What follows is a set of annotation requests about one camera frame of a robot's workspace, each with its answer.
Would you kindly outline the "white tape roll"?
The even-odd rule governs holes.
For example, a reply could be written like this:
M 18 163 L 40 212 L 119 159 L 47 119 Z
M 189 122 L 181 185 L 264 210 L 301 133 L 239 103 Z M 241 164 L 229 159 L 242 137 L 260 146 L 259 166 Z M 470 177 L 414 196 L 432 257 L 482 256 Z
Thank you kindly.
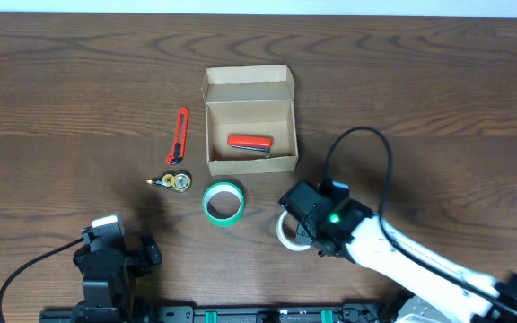
M 287 249 L 295 252 L 303 252 L 310 248 L 309 245 L 298 244 L 289 240 L 284 232 L 284 221 L 288 212 L 284 210 L 278 217 L 276 223 L 276 235 L 280 243 Z

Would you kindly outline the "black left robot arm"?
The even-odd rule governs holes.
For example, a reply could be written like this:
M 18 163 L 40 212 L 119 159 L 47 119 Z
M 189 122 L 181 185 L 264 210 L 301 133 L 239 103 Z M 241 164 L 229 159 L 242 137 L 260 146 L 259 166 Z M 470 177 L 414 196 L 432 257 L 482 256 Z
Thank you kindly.
M 71 310 L 72 322 L 155 323 L 154 306 L 134 295 L 136 279 L 162 263 L 153 235 L 140 236 L 141 245 L 128 249 L 122 224 L 93 222 L 82 231 L 84 245 L 73 261 L 83 274 L 83 300 Z

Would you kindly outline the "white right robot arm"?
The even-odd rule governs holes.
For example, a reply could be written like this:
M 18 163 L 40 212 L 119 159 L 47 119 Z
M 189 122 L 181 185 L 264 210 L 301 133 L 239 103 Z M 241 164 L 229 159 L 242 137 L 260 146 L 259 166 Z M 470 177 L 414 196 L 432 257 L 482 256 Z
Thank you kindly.
M 502 282 L 453 263 L 352 199 L 299 198 L 283 206 L 320 254 L 386 275 L 451 322 L 517 322 L 517 274 Z

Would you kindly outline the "red stapler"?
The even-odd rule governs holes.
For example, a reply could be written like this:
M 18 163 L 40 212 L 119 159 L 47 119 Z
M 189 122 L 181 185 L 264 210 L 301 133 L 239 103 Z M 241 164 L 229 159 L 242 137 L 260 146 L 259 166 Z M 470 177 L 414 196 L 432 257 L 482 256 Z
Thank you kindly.
M 229 135 L 227 144 L 233 148 L 269 153 L 273 139 L 256 135 Z

